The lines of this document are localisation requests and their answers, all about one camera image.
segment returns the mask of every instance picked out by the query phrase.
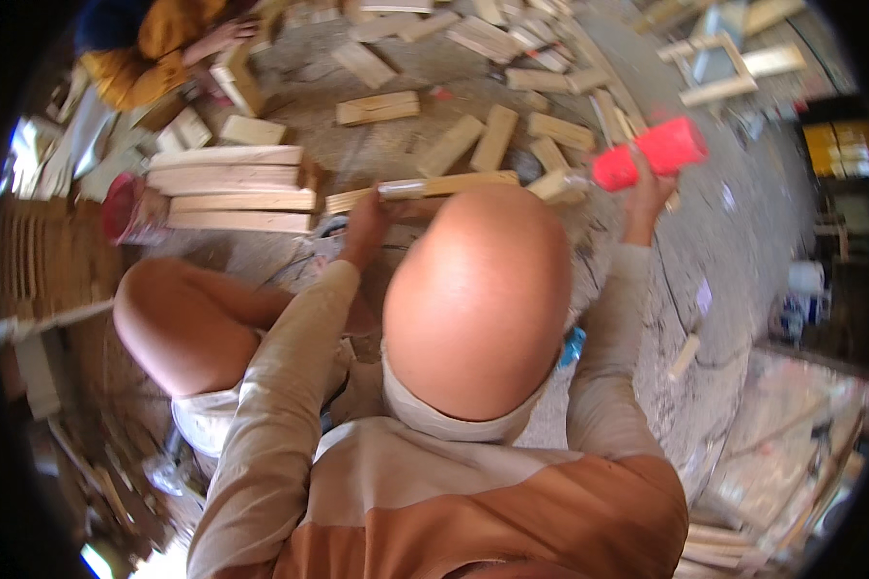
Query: beige shirt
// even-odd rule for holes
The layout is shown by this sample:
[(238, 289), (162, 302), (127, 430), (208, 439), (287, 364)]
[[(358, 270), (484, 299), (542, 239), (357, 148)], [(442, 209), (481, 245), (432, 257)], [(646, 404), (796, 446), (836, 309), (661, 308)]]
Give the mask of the beige shirt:
[(446, 441), (389, 417), (325, 435), (319, 410), (359, 272), (329, 265), (255, 354), (187, 562), (190, 579), (263, 563), (275, 578), (440, 579), (482, 561), (556, 562), (591, 577), (670, 577), (682, 486), (631, 377), (649, 249), (619, 246), (567, 412), (569, 449)]

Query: yellow jacket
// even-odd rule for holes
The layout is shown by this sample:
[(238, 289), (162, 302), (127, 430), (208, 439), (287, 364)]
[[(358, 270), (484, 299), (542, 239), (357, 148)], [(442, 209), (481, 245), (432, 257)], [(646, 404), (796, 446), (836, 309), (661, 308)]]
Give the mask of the yellow jacket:
[(226, 0), (154, 0), (134, 46), (84, 52), (81, 61), (100, 98), (115, 110), (132, 110), (184, 84), (189, 74), (182, 62), (183, 50), (203, 37), (226, 4)]

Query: person in yellow jacket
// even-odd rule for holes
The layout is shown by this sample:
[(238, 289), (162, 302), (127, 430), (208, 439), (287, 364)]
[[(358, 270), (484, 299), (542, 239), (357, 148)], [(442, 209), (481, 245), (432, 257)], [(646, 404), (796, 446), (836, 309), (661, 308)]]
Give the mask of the person in yellow jacket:
[(149, 105), (191, 77), (206, 83), (198, 63), (255, 35), (251, 0), (91, 0), (74, 43), (97, 93), (114, 110)]

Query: floor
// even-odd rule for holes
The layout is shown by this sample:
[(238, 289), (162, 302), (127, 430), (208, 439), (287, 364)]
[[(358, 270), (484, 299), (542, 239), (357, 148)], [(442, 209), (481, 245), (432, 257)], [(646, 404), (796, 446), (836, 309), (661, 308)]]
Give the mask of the floor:
[[(814, 191), (799, 139), (788, 125), (767, 125), (758, 139), (746, 142), (739, 138), (733, 123), (717, 121), (705, 110), (685, 110), (677, 97), (684, 87), (678, 71), (661, 63), (654, 53), (665, 41), (652, 35), (637, 37), (614, 18), (630, 17), (634, 8), (628, 5), (614, 0), (592, 2), (580, 6), (577, 16), (608, 55), (651, 124), (690, 114), (711, 151), (707, 163), (683, 172), (679, 211), (660, 219), (653, 249), (649, 313), (635, 377), (637, 399), (648, 415), (650, 428), (679, 470), (689, 500), (694, 500), (707, 482), (737, 410), (750, 346), (765, 331), (770, 302), (784, 284), (789, 261), (803, 255), (806, 240), (812, 238)], [(452, 6), (472, 13), (467, 0)], [(275, 99), (278, 108), (265, 118), (286, 124), (290, 131), (285, 142), (303, 145), (327, 169), (321, 193), (367, 186), (374, 179), (416, 177), (418, 154), (463, 114), (484, 119), (495, 103), (518, 111), (522, 117), (530, 112), (520, 93), (487, 78), (483, 58), (437, 34), (415, 44), (391, 38), (372, 46), (401, 72), (385, 92), (419, 92), (420, 120), (336, 126), (335, 103), (379, 93), (338, 67), (329, 56), (347, 40), (348, 27), (341, 18), (285, 30), (274, 48), (255, 59), (264, 89), (280, 95)], [(769, 30), (765, 34), (769, 32), (770, 39), (776, 40), (758, 36), (753, 39), (754, 47), (779, 41), (780, 32)], [(788, 102), (807, 93), (829, 93), (833, 79), (820, 70), (810, 52), (801, 52), (810, 60), (807, 71), (794, 80), (777, 81), (779, 86), (766, 88), (755, 100), (735, 99), (730, 108), (753, 109), (768, 106), (774, 99)], [(430, 88), (438, 85), (447, 88), (453, 98), (431, 96)], [(550, 114), (589, 125), (601, 137), (589, 99), (550, 98)], [(206, 106), (199, 109), (214, 128), (230, 112)], [(150, 139), (151, 135), (128, 131), (127, 123), (120, 123), (113, 153), (135, 143), (148, 144)], [(527, 152), (530, 141), (524, 123), (519, 123), (503, 165), (518, 170), (522, 182), (540, 174), (536, 160)], [(578, 161), (578, 152), (566, 151), (566, 155), (572, 162)], [(463, 172), (468, 159), (462, 159), (451, 172)], [(83, 194), (102, 197), (112, 176), (135, 160), (111, 155), (84, 179)], [(618, 202), (617, 195), (594, 192), (586, 202), (561, 213), (574, 249), (571, 319), (596, 298), (604, 284), (619, 234)], [(419, 234), (417, 228), (398, 226), (387, 243), (407, 246)], [(304, 240), (285, 234), (175, 232), (162, 246), (132, 257), (180, 255), (198, 265), (263, 283), (282, 265), (307, 252)], [(367, 276), (364, 291), (377, 311), (401, 256), (397, 250), (385, 251)], [(308, 269), (292, 268), (282, 282), (297, 290), (310, 277)], [(695, 294), (703, 280), (707, 280), (714, 302), (708, 315), (698, 319)], [(667, 368), (687, 333), (696, 328), (702, 346), (695, 363), (672, 382), (666, 376)], [(118, 408), (148, 424), (152, 435), (160, 440), (169, 418), (166, 400), (160, 400), (154, 385), (131, 365), (108, 318), (88, 320), (73, 331), (103, 334), (97, 342), (102, 344), (102, 352), (97, 351), (98, 345), (93, 352), (103, 357), (104, 393), (121, 393), (121, 400), (115, 402)], [(378, 339), (374, 336), (355, 342), (359, 359), (371, 362), (378, 358)], [(566, 373), (557, 377), (519, 444), (565, 445), (567, 378)], [(140, 396), (130, 398), (128, 393), (136, 390)]]

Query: red bucket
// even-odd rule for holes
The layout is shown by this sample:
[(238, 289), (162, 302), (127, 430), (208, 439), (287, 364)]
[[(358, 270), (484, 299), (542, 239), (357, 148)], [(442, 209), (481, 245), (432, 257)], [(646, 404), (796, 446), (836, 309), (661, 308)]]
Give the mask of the red bucket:
[(156, 246), (171, 233), (167, 198), (128, 171), (109, 185), (101, 213), (106, 239), (115, 246)]

